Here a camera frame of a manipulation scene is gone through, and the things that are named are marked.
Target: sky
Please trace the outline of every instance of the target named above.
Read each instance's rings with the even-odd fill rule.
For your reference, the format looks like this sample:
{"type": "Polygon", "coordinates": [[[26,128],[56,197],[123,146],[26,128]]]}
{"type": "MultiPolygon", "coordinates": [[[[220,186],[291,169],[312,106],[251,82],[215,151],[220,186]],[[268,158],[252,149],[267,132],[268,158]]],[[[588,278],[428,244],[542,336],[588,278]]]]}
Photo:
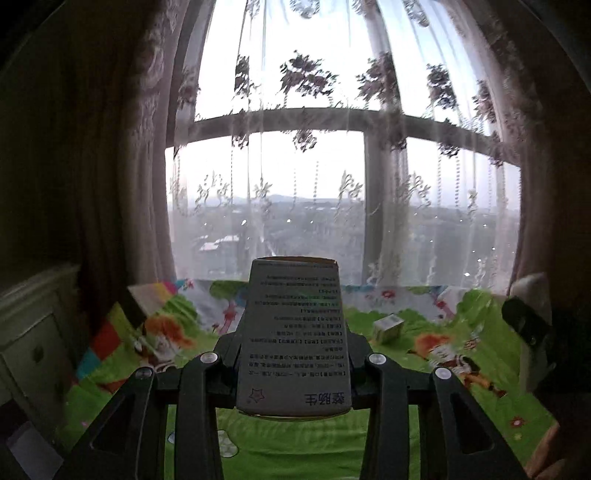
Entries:
{"type": "MultiPolygon", "coordinates": [[[[363,16],[350,8],[351,0],[320,0],[320,12],[304,19],[290,9],[287,0],[260,0],[259,12],[252,21],[249,15],[242,26],[245,0],[218,0],[207,33],[202,58],[197,98],[197,113],[202,118],[225,115],[230,111],[248,108],[246,100],[233,99],[236,56],[250,58],[250,74],[259,86],[251,96],[250,109],[272,108],[282,104],[280,92],[280,65],[293,58],[294,50],[309,54],[313,59],[323,59],[322,68],[339,75],[334,101],[364,108],[364,102],[356,98],[356,75],[368,68],[372,53],[368,25],[363,16]]],[[[443,63],[450,72],[459,108],[465,118],[473,115],[472,96],[476,94],[480,79],[475,73],[480,67],[471,65],[461,38],[456,33],[442,5],[431,0],[421,4],[430,21],[427,28],[412,22],[402,0],[379,2],[397,72],[402,108],[407,115],[422,116],[429,106],[426,65],[443,63]]],[[[191,65],[194,59],[187,59],[191,65]]],[[[290,92],[287,106],[329,106],[326,98],[302,98],[290,92]]],[[[376,101],[369,108],[378,109],[376,101]]],[[[436,108],[438,121],[449,117],[458,121],[450,110],[436,108]]],[[[305,153],[294,148],[292,134],[266,132],[250,136],[248,148],[232,149],[230,138],[215,138],[195,142],[187,146],[182,156],[182,171],[187,176],[187,190],[196,191],[206,174],[215,171],[224,181],[230,182],[230,157],[233,167],[233,190],[237,197],[246,197],[247,178],[251,195],[261,174],[272,184],[271,194],[294,194],[294,169],[297,196],[312,198],[319,166],[317,197],[336,198],[344,171],[355,181],[365,183],[365,156],[363,135],[360,132],[314,132],[316,146],[305,153]]],[[[437,145],[408,139],[409,172],[421,175],[431,185],[431,201],[436,202],[437,145]]],[[[489,166],[484,155],[461,151],[460,206],[467,207],[468,190],[476,180],[477,203],[482,208],[496,204],[495,176],[497,170],[489,166]]],[[[167,177],[171,174],[171,151],[167,151],[167,177]]],[[[511,210],[519,209],[519,169],[504,165],[506,196],[511,210]]],[[[456,160],[443,158],[442,206],[454,206],[456,185],[456,160]]]]}

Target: cartoon character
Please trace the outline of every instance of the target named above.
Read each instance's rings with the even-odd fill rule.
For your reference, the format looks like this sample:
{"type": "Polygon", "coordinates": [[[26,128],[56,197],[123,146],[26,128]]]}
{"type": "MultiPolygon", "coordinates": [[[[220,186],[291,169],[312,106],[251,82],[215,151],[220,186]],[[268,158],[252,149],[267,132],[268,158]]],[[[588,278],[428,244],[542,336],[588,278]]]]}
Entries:
{"type": "Polygon", "coordinates": [[[151,366],[156,372],[173,366],[181,350],[193,346],[193,341],[185,337],[183,328],[171,316],[151,316],[144,322],[142,333],[134,343],[135,351],[142,356],[141,365],[151,366]]]}
{"type": "Polygon", "coordinates": [[[432,364],[433,367],[446,367],[454,372],[463,382],[466,388],[473,383],[493,392],[498,398],[506,395],[505,390],[499,390],[494,383],[488,380],[480,371],[480,367],[474,360],[465,355],[459,355],[451,345],[452,338],[449,335],[436,333],[422,333],[414,339],[413,353],[432,364]]]}
{"type": "Polygon", "coordinates": [[[234,302],[234,300],[228,300],[228,308],[223,311],[224,324],[222,328],[217,331],[220,335],[228,332],[230,325],[234,320],[236,320],[236,315],[238,315],[238,311],[236,310],[236,302],[234,302]]]}

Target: dresser drawer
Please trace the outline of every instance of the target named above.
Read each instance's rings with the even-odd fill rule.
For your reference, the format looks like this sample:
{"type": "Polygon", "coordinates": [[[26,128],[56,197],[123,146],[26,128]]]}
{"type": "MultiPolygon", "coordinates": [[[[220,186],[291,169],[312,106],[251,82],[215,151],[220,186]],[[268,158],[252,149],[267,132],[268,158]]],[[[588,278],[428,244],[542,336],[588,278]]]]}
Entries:
{"type": "Polygon", "coordinates": [[[54,315],[44,317],[1,355],[28,403],[46,422],[58,425],[72,365],[54,315]]]}

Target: metal screw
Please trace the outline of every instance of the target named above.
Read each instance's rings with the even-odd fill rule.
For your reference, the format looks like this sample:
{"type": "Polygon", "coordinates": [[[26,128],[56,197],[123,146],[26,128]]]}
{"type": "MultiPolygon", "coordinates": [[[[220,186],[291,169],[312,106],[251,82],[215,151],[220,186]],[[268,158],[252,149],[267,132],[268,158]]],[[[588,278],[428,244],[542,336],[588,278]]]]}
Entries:
{"type": "Polygon", "coordinates": [[[152,376],[152,369],[150,367],[140,368],[135,373],[135,378],[150,378],[152,376]]]}
{"type": "Polygon", "coordinates": [[[449,380],[452,377],[452,373],[447,368],[438,368],[435,374],[442,380],[449,380]]]}
{"type": "Polygon", "coordinates": [[[216,352],[205,352],[201,356],[201,361],[204,364],[212,364],[217,361],[217,353],[216,352]]]}
{"type": "Polygon", "coordinates": [[[373,363],[374,365],[382,365],[382,364],[386,363],[386,357],[384,355],[382,355],[381,353],[372,353],[369,356],[369,361],[371,363],[373,363]]]}

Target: star logo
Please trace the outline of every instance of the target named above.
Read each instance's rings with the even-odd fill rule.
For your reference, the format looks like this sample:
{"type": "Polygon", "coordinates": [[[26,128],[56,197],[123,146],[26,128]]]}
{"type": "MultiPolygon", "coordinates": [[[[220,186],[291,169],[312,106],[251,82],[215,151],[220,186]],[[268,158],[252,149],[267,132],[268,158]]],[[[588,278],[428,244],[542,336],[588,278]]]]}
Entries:
{"type": "Polygon", "coordinates": [[[262,400],[265,396],[262,394],[262,389],[257,390],[256,388],[253,388],[251,394],[248,395],[248,398],[251,398],[255,403],[258,403],[259,400],[262,400]]]}

